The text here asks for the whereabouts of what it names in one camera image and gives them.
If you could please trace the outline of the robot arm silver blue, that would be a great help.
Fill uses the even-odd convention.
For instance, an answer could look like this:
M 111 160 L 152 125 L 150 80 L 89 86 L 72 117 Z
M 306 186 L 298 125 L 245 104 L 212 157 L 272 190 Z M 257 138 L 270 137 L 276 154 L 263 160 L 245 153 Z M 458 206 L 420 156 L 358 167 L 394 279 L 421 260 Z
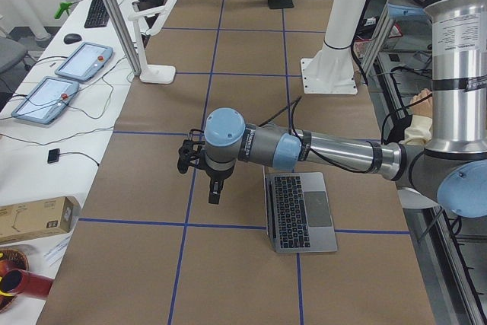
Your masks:
M 292 170 L 300 161 L 380 174 L 463 217 L 486 214 L 486 0 L 388 0 L 393 14 L 424 11 L 432 22 L 432 135 L 424 146 L 380 145 L 247 124 L 231 108 L 207 119 L 198 168 L 218 203 L 236 161 Z

